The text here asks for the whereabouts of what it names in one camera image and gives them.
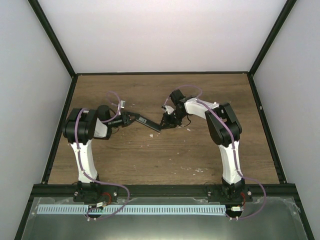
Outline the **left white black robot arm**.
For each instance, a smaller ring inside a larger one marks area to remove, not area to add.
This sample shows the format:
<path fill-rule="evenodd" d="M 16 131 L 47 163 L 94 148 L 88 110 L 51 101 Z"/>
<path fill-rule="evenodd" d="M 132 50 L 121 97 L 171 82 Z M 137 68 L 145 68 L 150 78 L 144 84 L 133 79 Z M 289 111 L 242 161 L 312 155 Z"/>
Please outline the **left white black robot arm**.
<path fill-rule="evenodd" d="M 97 109 L 74 108 L 65 120 L 62 134 L 71 145 L 78 169 L 79 190 L 89 201 L 97 202 L 102 196 L 101 185 L 96 170 L 92 143 L 94 139 L 109 140 L 113 129 L 125 128 L 139 118 L 139 114 L 120 111 L 115 112 L 108 105 L 100 105 Z"/>

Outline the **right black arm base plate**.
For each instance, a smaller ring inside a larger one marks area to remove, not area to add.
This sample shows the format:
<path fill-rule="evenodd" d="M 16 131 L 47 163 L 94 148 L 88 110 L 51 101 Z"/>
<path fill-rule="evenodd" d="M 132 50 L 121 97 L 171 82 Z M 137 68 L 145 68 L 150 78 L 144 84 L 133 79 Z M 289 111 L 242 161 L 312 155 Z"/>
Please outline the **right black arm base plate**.
<path fill-rule="evenodd" d="M 224 194 L 218 190 L 210 190 L 207 192 L 207 198 L 209 202 L 219 202 L 219 203 L 240 203 L 240 202 L 252 202 L 253 198 L 243 192 L 236 192 L 231 195 Z"/>

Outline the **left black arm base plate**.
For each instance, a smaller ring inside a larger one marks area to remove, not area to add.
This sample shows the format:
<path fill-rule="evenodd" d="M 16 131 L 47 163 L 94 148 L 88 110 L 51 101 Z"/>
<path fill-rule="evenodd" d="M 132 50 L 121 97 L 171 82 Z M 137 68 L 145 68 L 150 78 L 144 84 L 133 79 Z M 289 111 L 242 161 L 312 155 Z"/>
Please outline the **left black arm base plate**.
<path fill-rule="evenodd" d="M 79 191 L 77 195 L 73 197 L 74 202 L 83 203 L 97 203 L 97 202 L 115 202 L 117 196 L 107 191 L 93 192 L 93 191 Z"/>

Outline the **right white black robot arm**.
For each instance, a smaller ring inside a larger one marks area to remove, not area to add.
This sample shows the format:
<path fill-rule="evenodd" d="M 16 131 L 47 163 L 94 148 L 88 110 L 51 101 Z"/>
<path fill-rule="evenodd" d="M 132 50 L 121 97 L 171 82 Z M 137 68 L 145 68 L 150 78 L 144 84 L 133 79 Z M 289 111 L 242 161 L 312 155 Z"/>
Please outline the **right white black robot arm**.
<path fill-rule="evenodd" d="M 229 202 L 236 200 L 244 189 L 240 158 L 239 144 L 242 126 L 229 103 L 211 103 L 197 97 L 186 97 L 176 89 L 168 100 L 173 107 L 164 103 L 164 110 L 160 126 L 162 129 L 171 129 L 182 124 L 183 118 L 190 115 L 206 120 L 209 135 L 218 146 L 222 161 L 222 195 Z"/>

